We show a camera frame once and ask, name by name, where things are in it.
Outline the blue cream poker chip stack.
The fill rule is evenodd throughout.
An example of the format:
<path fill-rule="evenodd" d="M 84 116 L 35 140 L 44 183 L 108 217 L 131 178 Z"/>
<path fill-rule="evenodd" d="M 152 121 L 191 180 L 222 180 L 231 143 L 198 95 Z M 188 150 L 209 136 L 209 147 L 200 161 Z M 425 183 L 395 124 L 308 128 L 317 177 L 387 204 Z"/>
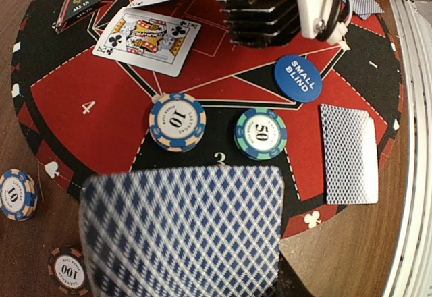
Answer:
<path fill-rule="evenodd" d="M 30 219 L 36 211 L 38 188 L 25 172 L 9 169 L 1 176 L 1 211 L 14 221 Z"/>

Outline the red black poker chip stack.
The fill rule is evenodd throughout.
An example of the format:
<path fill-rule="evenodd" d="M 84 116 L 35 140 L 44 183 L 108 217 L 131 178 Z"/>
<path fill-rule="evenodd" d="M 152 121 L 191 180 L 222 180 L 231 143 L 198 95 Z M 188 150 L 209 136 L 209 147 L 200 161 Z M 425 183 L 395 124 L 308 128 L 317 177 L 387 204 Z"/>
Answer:
<path fill-rule="evenodd" d="M 51 251 L 48 274 L 57 288 L 68 296 L 85 296 L 90 284 L 82 252 L 73 246 L 60 246 Z"/>

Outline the black triangular all-in marker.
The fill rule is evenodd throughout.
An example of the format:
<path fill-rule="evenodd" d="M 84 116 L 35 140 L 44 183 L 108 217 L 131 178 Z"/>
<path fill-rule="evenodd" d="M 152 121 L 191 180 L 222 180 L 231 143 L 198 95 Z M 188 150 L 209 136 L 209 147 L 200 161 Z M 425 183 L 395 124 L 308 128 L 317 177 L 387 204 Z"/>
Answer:
<path fill-rule="evenodd" d="M 52 28 L 57 34 L 84 19 L 92 12 L 115 0 L 64 0 L 59 15 Z"/>

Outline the blue small blind button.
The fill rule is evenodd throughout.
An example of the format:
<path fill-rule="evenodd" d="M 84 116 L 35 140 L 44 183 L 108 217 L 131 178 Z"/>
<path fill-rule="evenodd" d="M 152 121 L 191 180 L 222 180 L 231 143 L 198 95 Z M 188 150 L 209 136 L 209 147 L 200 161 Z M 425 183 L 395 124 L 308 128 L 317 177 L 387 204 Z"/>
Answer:
<path fill-rule="evenodd" d="M 297 55 L 280 58 L 275 64 L 274 78 L 280 91 L 298 103 L 312 103 L 323 90 L 318 69 L 308 59 Z"/>

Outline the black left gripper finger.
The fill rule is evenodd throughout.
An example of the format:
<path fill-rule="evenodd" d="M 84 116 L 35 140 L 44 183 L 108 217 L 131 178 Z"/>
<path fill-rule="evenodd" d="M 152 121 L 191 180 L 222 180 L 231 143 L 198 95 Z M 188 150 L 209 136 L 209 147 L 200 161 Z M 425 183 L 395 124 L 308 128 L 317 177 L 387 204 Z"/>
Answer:
<path fill-rule="evenodd" d="M 281 254 L 276 284 L 276 296 L 279 297 L 313 297 L 295 270 Z"/>

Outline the dealt blue card seat ten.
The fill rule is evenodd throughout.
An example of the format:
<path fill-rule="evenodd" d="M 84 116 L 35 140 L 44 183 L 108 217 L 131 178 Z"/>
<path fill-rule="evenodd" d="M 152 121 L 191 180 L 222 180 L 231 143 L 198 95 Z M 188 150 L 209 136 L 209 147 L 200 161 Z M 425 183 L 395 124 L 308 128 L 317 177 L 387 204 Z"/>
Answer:
<path fill-rule="evenodd" d="M 384 10 L 376 0 L 353 0 L 353 12 L 362 20 L 373 14 L 382 14 Z"/>

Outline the green chips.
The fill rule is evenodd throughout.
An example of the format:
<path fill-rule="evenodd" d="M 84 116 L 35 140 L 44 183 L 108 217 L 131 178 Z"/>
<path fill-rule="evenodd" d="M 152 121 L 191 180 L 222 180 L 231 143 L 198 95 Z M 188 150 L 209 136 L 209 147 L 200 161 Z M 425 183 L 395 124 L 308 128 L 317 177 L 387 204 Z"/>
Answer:
<path fill-rule="evenodd" d="M 246 110 L 234 127 L 234 141 L 249 158 L 264 161 L 281 154 L 288 141 L 283 119 L 271 109 Z"/>

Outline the blue cream chips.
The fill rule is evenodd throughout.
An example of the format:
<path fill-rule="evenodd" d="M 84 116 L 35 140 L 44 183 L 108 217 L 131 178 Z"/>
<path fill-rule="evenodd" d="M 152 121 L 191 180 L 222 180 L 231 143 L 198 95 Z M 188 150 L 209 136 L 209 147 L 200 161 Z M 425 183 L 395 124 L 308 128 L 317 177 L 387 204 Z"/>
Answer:
<path fill-rule="evenodd" d="M 203 106 L 186 93 L 160 97 L 148 117 L 152 139 L 163 149 L 175 153 L 195 148 L 205 133 L 206 123 Z"/>

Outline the king of clubs card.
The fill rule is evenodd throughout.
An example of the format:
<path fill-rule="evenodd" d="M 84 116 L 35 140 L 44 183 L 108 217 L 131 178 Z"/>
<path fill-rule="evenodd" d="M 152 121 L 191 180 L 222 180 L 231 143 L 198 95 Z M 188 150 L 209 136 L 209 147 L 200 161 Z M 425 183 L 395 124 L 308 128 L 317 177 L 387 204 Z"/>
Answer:
<path fill-rule="evenodd" d="M 200 29 L 197 22 L 123 7 L 104 29 L 92 54 L 177 77 Z"/>

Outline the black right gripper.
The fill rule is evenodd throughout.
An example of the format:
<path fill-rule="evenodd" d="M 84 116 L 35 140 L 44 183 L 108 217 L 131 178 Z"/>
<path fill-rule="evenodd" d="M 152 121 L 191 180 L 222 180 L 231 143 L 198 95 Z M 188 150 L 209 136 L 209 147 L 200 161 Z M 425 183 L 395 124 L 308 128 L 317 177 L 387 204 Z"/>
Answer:
<path fill-rule="evenodd" d="M 217 0 L 232 43 L 253 49 L 282 47 L 301 31 L 297 0 Z"/>

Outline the dealt blue card seat two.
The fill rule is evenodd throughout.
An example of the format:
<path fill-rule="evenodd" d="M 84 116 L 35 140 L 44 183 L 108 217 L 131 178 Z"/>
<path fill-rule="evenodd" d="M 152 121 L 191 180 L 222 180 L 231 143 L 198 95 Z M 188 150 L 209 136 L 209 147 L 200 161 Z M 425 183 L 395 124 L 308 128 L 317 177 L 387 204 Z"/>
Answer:
<path fill-rule="evenodd" d="M 365 127 L 369 113 L 320 105 L 325 158 L 325 202 L 365 205 Z"/>

